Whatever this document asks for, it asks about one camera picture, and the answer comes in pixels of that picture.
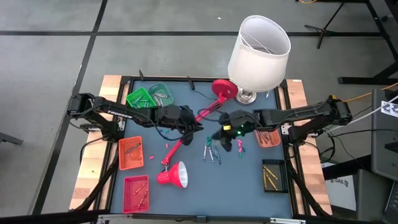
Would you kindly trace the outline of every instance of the green container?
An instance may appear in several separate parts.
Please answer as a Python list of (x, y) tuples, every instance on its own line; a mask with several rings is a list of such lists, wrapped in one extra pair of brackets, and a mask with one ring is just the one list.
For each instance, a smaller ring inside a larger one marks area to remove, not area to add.
[(148, 94), (152, 97), (157, 106), (167, 106), (174, 101), (172, 94), (164, 83), (156, 83), (149, 87)]
[(155, 101), (150, 97), (144, 87), (141, 87), (138, 90), (128, 94), (126, 99), (133, 108), (148, 108), (156, 106)]

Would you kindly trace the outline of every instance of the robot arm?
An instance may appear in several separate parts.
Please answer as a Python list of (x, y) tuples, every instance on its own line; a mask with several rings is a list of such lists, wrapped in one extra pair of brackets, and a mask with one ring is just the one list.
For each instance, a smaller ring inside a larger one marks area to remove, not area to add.
[(218, 139), (225, 150), (231, 150), (231, 140), (237, 136), (244, 136), (254, 130), (274, 131), (281, 124), (312, 119), (302, 126), (289, 128), (289, 143), (296, 144), (307, 138), (308, 134), (322, 130), (329, 124), (346, 125), (352, 119), (347, 103), (329, 97), (326, 101), (315, 105), (303, 106), (291, 110), (253, 110), (234, 111), (220, 116), (222, 128), (215, 133), (213, 139)]
[(193, 139), (192, 133), (203, 128), (195, 120), (188, 106), (155, 106), (151, 108), (128, 108), (126, 105), (109, 101), (103, 97), (81, 93), (72, 97), (67, 113), (72, 119), (84, 118), (91, 127), (99, 128), (105, 141), (117, 142), (122, 139), (122, 132), (117, 122), (108, 121), (100, 113), (108, 113), (133, 120), (145, 128), (163, 127), (177, 129), (184, 135), (182, 141), (188, 145)]

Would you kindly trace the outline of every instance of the desk lamp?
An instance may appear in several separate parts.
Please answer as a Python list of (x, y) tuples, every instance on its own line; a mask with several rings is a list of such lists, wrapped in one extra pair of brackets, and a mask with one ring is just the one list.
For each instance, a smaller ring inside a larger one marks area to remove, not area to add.
[(253, 103), (258, 92), (269, 92), (285, 77), (290, 40), (264, 16), (249, 16), (241, 24), (228, 64), (228, 76), (238, 86), (236, 99)]

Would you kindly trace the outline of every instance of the red lamp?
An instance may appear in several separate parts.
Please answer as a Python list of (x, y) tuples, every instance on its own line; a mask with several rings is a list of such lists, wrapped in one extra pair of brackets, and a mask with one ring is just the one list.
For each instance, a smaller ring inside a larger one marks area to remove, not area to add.
[(176, 163), (170, 171), (164, 171), (157, 175), (159, 184), (172, 183), (177, 187), (185, 188), (188, 185), (188, 173), (185, 164), (180, 161)]

